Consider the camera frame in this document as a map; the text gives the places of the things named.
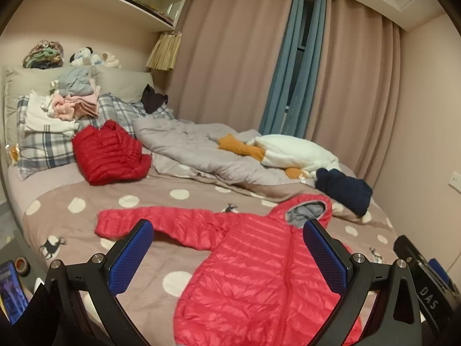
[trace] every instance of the phone screen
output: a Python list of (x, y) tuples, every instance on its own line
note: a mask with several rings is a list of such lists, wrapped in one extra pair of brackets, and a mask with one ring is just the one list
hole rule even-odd
[(14, 324), (27, 307), (27, 298), (19, 282), (14, 263), (0, 265), (0, 297), (5, 306), (10, 323)]

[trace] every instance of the jacket zipper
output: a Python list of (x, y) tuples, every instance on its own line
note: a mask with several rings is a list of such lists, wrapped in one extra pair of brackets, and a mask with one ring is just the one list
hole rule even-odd
[(277, 327), (277, 336), (275, 338), (275, 342), (273, 343), (274, 346), (279, 346), (282, 344), (285, 328), (286, 328), (286, 320), (288, 317), (288, 310), (290, 309), (291, 297), (293, 296), (293, 291), (290, 282), (290, 266), (291, 261), (293, 260), (293, 251), (294, 251), (294, 238), (293, 238), (293, 228), (290, 228), (290, 243), (288, 245), (287, 251), (287, 258), (285, 261), (285, 269), (284, 269), (284, 282), (285, 282), (285, 301), (284, 307), (282, 308), (282, 312), (280, 313), (280, 320), (278, 322)]

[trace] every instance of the pink curtain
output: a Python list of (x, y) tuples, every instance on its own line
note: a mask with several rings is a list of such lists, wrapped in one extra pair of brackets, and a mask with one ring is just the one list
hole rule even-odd
[(306, 139), (374, 185), (389, 145), (400, 84), (400, 28), (355, 0), (327, 0)]
[(190, 2), (165, 90), (179, 119), (259, 128), (290, 5), (291, 0)]

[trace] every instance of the orange fabric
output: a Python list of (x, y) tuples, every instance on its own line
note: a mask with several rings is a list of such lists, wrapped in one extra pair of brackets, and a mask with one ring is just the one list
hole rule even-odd
[(262, 148), (249, 146), (234, 137), (232, 134), (227, 134), (225, 137), (218, 140), (220, 149), (230, 151), (241, 156), (251, 156), (257, 159), (259, 162), (262, 161), (266, 151)]
[(288, 178), (291, 178), (291, 179), (299, 179), (300, 176), (302, 176), (303, 178), (307, 177), (306, 173), (298, 168), (286, 168), (285, 174), (287, 175)]

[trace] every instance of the gray hood lining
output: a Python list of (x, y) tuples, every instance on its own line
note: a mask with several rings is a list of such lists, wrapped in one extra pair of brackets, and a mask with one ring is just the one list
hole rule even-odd
[(321, 200), (312, 200), (296, 204), (285, 213), (290, 225), (302, 229), (308, 219), (317, 219), (326, 211), (326, 204)]

